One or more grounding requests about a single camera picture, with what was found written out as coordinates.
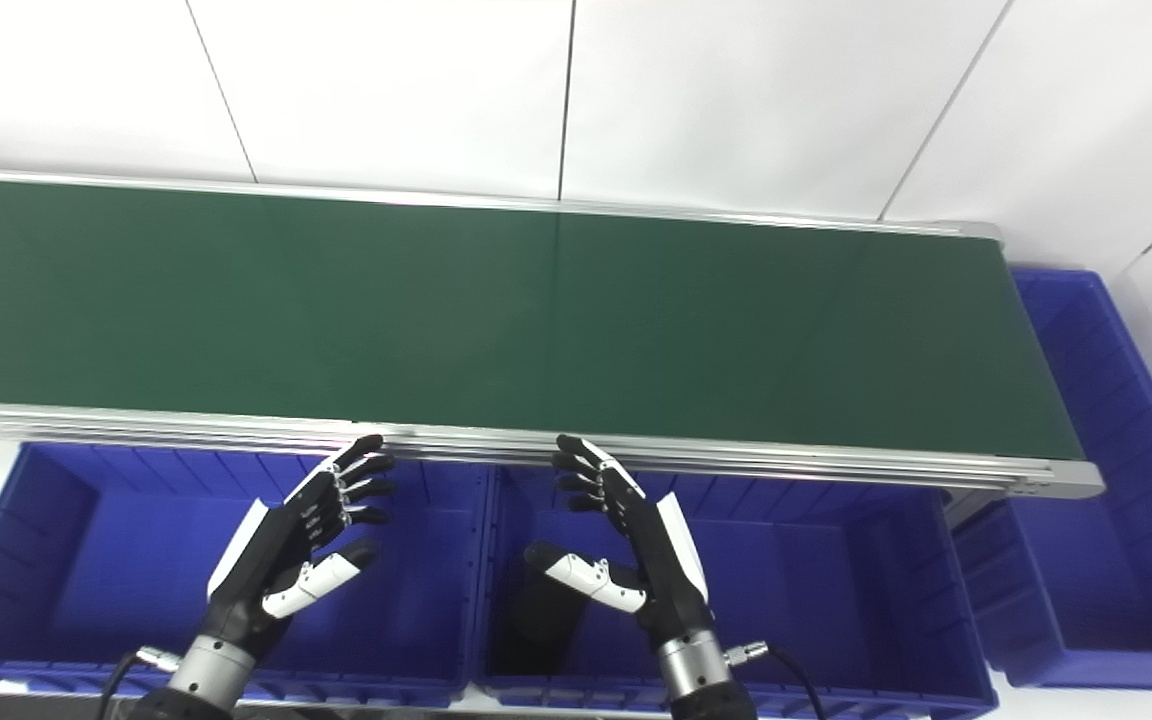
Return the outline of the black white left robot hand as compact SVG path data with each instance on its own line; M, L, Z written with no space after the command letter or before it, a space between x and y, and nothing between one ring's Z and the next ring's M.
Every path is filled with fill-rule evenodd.
M297 612L355 579L380 555L376 539L326 547L355 524L385 524L389 511L361 506L391 495L384 477L396 458L380 434L361 435L308 471L278 505L255 500L207 582L200 632L209 644L237 647L256 664L270 655Z

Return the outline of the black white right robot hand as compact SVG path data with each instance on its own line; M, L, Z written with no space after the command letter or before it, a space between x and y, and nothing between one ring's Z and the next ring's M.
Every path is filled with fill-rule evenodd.
M573 511L599 511L628 541L634 568L552 541L532 541L526 564L579 596L635 617L650 650L713 632L708 589L676 497L653 501L622 462L589 439L559 434L550 462Z

